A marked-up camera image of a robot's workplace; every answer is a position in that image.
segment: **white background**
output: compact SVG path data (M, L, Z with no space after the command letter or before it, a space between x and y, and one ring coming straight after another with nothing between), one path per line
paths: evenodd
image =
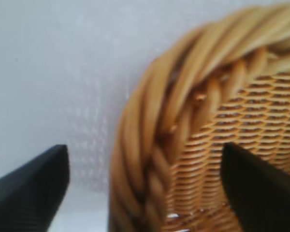
M50 232L103 232L124 102L190 28L278 0L0 0L0 176L67 144L72 183Z

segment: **woven texture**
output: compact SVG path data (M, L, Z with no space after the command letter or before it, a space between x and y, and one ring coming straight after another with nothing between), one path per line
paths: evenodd
M118 126L109 230L241 231L225 142L290 173L290 4L195 29L152 62Z

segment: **rattan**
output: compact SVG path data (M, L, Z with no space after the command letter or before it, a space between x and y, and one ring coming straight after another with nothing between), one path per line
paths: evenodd
M231 141L290 173L290 3L194 29L152 62L118 126L109 230L241 231L219 178Z

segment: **twisted rope rim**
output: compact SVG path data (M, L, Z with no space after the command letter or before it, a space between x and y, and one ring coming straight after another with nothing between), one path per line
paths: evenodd
M290 3L243 9L194 29L153 61L118 126L110 231L160 230L170 167L188 138L254 78L279 72L290 72Z

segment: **black object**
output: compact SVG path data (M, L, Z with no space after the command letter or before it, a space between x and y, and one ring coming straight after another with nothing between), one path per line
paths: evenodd
M290 232L290 175L226 144L221 178L245 232Z
M68 151L56 145L0 179L0 232L46 232L69 184Z

